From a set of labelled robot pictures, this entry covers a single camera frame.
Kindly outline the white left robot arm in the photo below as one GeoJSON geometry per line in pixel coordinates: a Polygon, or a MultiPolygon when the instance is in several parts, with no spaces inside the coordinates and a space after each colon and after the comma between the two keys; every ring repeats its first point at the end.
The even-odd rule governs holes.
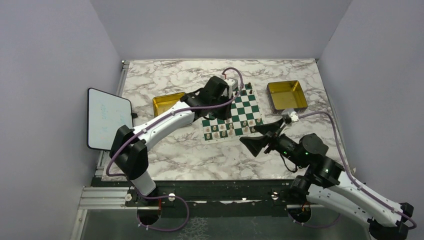
{"type": "Polygon", "coordinates": [[[138,189],[144,205],[157,200],[156,184],[148,173],[148,152],[175,130],[212,115],[221,120],[230,118],[233,92],[238,80],[211,77],[204,87],[184,94],[170,109],[154,119],[133,128],[121,126],[114,137],[109,156],[138,189]]]}

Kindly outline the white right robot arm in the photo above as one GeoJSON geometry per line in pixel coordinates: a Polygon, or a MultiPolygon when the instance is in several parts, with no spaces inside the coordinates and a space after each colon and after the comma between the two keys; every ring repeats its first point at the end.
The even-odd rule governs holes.
{"type": "Polygon", "coordinates": [[[261,133],[257,137],[239,140],[253,156],[261,151],[276,151],[299,168],[298,175],[285,194],[292,202],[322,205],[367,226],[376,240],[405,240],[409,227],[407,220],[414,208],[407,202],[397,203],[360,183],[341,164],[327,156],[328,146],[316,134],[304,135],[299,142],[286,136],[282,130],[285,119],[254,126],[261,133]]]}

